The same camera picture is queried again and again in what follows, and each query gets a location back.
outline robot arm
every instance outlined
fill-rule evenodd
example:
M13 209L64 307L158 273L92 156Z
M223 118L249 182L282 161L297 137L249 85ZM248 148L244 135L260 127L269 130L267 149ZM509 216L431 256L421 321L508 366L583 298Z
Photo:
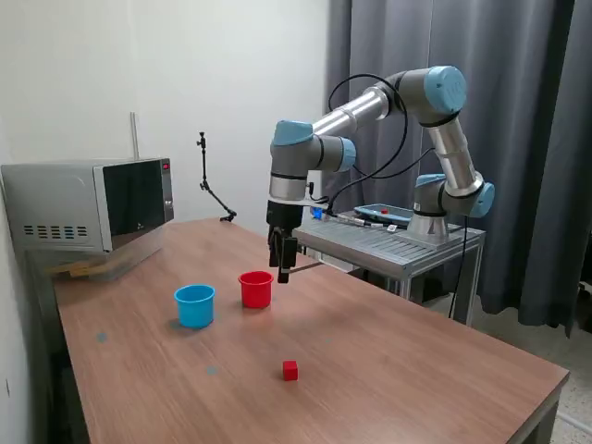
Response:
M447 212L484 216L493 201L493 185L475 171L458 114L466 100L466 82L454 67L403 71L386 80L399 92L435 145L443 175L418 178L414 216L409 230L429 236L434 220ZM297 241L291 236L302 223L302 200L308 171L346 171L355 162L355 146L347 139L361 126L401 112L398 97L384 83L366 89L313 124L278 122L271 144L272 166L267 206L270 266L279 267L277 281L288 282L295 266Z

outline tiled floor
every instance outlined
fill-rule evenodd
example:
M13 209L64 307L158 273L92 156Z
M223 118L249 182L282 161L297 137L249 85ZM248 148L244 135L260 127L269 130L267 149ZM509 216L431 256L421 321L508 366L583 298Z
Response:
M432 308L448 314L449 304L450 297L434 302ZM572 373L561 393L560 411L592 426L592 334L575 327L567 339L562 327L527 327L518 324L517 318L518 312L513 309L495 316L485 314L478 302L473 327L569 369ZM551 442L592 444L592 436L558 419Z

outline flexible arm stand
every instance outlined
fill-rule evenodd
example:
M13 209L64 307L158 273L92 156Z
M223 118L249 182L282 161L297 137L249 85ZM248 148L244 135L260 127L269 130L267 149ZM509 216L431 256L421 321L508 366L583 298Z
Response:
M214 199L216 199L216 201L228 213L228 216L220 217L220 220L221 221L227 220L228 222L232 222L232 219L234 219L234 217L237 215L236 211L233 211L230 208L228 208L227 206L225 206L224 203L220 200L220 198L218 198L218 196L216 196L216 194L212 191L212 189L210 188L210 184L207 183L207 178L205 176L205 137L204 137L204 134L205 133L203 131L200 131L200 140L197 142L197 146L202 147L203 180L202 180L202 183L200 183L200 188L202 189L202 191L205 190L205 191L209 192L210 195Z

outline white wall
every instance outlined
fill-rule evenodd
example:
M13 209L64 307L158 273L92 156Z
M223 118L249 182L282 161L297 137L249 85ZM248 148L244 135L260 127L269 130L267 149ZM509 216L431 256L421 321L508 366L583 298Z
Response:
M121 0L0 6L0 115L16 162L132 156L130 19Z
M278 120L322 114L327 21L328 0L4 2L12 157L129 157L136 111L141 155L172 159L176 219L223 216L199 189L202 130L213 189L265 233L269 143Z
M266 234L276 122L322 115L328 1L132 0L132 10L140 152L171 157L176 219L226 215L199 189L205 131L210 185L237 223Z
M10 162L1 118L0 162ZM30 378L26 345L27 337L31 334L28 331L31 314L27 313L25 292L17 270L4 203L1 200L0 282L0 442L25 444L33 442L35 427L41 427L33 423L34 406L31 397L35 383Z

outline black cable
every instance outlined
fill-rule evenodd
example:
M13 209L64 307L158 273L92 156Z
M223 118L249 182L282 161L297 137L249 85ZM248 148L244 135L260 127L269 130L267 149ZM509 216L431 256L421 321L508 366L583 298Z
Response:
M452 301L450 302L450 309L448 311L448 319L452 317L452 308L454 307L454 301L456 301L456 293L459 290L459 283L461 282L461 273L463 271L464 254L466 252L466 231L469 225L469 217L464 217L464 239L462 240L462 255L461 255L461 266L459 266L459 274L456 277L456 284L454 285L454 294L452 295Z
M309 182L308 185L308 197L310 197L311 201L317 203L317 204L324 204L325 202L327 202L329 200L328 196L321 196L318 199L315 199L313 196L313 193L315 192L315 183L314 182Z
M399 94L399 92L397 91L397 88L395 88L393 85L391 85L388 81L386 81L385 79L383 79L380 76L377 76L375 74L367 74L367 73L363 73L363 74L354 74L350 77L348 77L347 79L342 80L341 82L339 82L337 84L337 86L335 88L333 88L333 91L331 92L331 94L329 95L329 98L327 100L327 106L329 108L329 110L333 110L332 106L331 106L331 99L333 98L333 95L335 94L336 90L344 83L353 80L353 79L358 79L361 77L365 77L365 78L370 78L370 79L375 79L375 80L379 80L382 81L385 85L387 85L395 94L395 98L397 99L397 105L398 107L401 109L401 112L403 113L403 117L404 117L404 128L403 128L403 134L401 136L401 142L399 143L399 148L397 148L397 151L395 151L395 153L393 154L393 156L381 167L377 168L375 171L373 171L370 174L364 175L359 179L353 180L347 184L345 184L343 187L341 187L339 190L337 190L335 192L335 194L333 194L331 196L331 198L329 199L328 202L328 206L327 206L327 213L331 214L333 211L333 204L335 203L335 200L337 199L337 197L344 192L345 190L347 190L348 188L350 188L351 186L363 182L364 180L373 178L376 174L378 174L379 172L383 171L386 167L388 167L396 158L397 156L401 153L401 150L403 148L403 145L405 144L405 141L407 140L407 129L409 127L409 117L407 115L407 107L405 106L405 103L403 102L403 99L401 98L401 95Z
M411 168L415 167L424 157L426 157L426 155L430 152L430 151L434 151L435 148L432 146L431 148L428 148L427 150L425 150L420 156L419 158L413 160L411 162L411 164L409 164L408 166L406 166L404 169L402 169L401 171L397 171L395 173L392 174L388 174L386 176L373 176L372 179L390 179L390 178L394 178L396 176L400 176L403 173L406 173L407 171L409 171ZM363 174L362 171L360 171L358 168L355 168L356 171L358 171L359 173Z

